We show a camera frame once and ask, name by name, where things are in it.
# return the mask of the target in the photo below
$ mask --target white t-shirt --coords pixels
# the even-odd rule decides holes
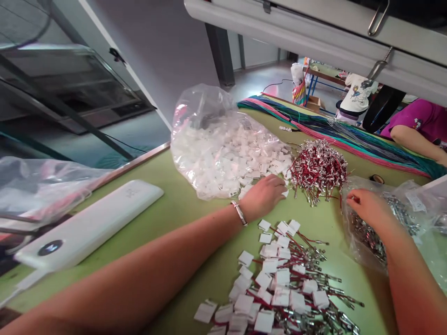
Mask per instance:
[[[346,86],[351,85],[348,94],[340,104],[340,108],[350,112],[363,112],[368,109],[368,97],[377,91],[379,83],[358,74],[350,74],[345,80]]]

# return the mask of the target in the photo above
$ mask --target tape roll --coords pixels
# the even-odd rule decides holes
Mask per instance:
[[[373,174],[371,177],[369,177],[369,180],[375,181],[376,183],[379,183],[379,184],[385,184],[385,181],[383,180],[383,178],[380,177],[378,174]]]

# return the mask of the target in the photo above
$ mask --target person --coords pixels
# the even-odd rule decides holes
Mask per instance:
[[[251,222],[268,214],[285,199],[284,191],[284,181],[277,176],[261,179],[239,203],[245,219]],[[386,245],[401,334],[444,333],[446,297],[413,240],[384,200],[366,190],[354,190],[349,197],[348,204]],[[206,259],[242,229],[236,209],[228,205],[110,263],[20,316],[0,335],[137,334]]]
[[[390,119],[380,135],[447,167],[447,112],[417,99]]]
[[[379,83],[358,74],[349,74],[345,79],[345,85],[351,87],[345,98],[336,103],[335,118],[355,125],[359,117],[368,109],[369,97],[377,91]]]

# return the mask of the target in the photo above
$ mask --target white power bank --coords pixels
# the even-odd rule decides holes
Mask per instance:
[[[129,181],[19,250],[14,258],[46,272],[71,268],[163,195],[141,180]]]

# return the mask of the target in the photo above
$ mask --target pink shirt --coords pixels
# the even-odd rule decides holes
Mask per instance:
[[[398,125],[414,128],[430,142],[447,147],[447,111],[442,106],[417,99],[393,116],[380,135],[391,138],[391,129]]]

